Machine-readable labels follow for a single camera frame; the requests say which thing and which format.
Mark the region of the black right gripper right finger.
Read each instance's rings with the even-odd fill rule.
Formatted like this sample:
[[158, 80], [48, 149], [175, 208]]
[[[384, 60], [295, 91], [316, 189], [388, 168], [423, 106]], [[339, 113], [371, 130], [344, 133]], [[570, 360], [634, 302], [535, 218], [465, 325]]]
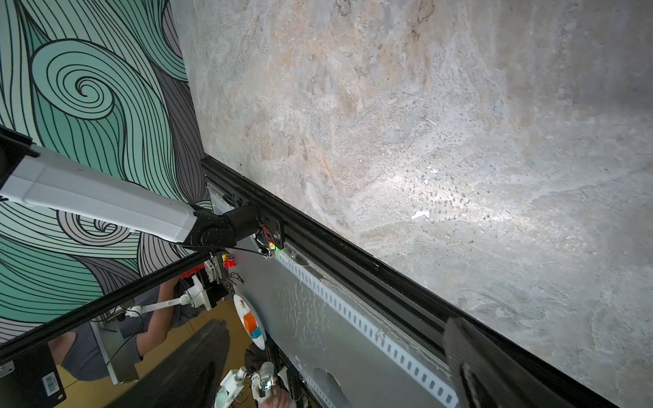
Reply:
[[465, 319], [449, 319], [443, 341], [460, 406], [571, 406]]

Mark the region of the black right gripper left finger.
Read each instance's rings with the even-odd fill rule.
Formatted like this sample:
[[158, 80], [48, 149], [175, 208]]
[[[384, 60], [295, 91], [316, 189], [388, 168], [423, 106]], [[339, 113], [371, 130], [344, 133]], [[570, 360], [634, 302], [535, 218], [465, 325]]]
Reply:
[[212, 320], [110, 407], [212, 407], [230, 349], [225, 321]]

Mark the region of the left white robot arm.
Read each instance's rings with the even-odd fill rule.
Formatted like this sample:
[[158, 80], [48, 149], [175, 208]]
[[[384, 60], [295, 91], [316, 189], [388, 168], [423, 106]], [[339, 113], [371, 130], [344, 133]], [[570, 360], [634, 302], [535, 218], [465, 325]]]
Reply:
[[248, 237], [272, 258], [282, 248], [260, 210], [212, 211], [158, 195], [1, 129], [1, 199], [140, 231], [188, 250], [235, 249]]

